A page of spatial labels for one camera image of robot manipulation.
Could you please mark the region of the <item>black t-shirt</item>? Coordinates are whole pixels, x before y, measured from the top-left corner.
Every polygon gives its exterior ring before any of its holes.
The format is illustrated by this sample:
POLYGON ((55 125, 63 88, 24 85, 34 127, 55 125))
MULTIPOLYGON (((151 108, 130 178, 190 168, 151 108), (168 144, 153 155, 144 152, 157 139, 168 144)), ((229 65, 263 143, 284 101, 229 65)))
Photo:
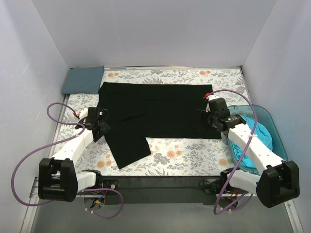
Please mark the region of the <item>black t-shirt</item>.
POLYGON ((199 111, 212 85, 103 83, 98 107, 109 111, 104 135, 118 168, 151 154, 147 138, 221 139, 199 130, 199 111))

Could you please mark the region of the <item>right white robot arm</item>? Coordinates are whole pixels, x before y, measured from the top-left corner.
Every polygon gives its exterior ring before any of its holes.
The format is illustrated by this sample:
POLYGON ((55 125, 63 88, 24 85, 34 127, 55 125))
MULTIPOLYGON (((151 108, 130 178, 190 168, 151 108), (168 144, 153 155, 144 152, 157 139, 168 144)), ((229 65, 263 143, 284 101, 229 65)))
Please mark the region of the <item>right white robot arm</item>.
POLYGON ((230 113, 223 98, 206 95, 205 100, 207 107, 199 112, 199 128, 211 127, 224 133, 245 150, 258 171, 252 174, 238 167, 224 170, 220 178, 222 190, 236 188, 255 194, 268 208, 299 197, 298 165, 294 161, 286 162, 268 149, 240 115, 230 113))

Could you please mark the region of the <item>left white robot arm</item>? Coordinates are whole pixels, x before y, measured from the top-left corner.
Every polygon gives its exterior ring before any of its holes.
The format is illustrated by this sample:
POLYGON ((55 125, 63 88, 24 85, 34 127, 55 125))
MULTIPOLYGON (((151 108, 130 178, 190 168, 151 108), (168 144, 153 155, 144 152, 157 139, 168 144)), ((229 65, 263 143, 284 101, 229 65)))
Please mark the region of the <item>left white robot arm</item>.
POLYGON ((38 195, 43 200, 72 202, 87 188, 102 188, 97 170, 76 171, 75 165, 89 144, 98 141, 110 130, 109 111, 101 107, 88 107, 77 115, 74 138, 67 141, 51 158, 39 163, 38 195))

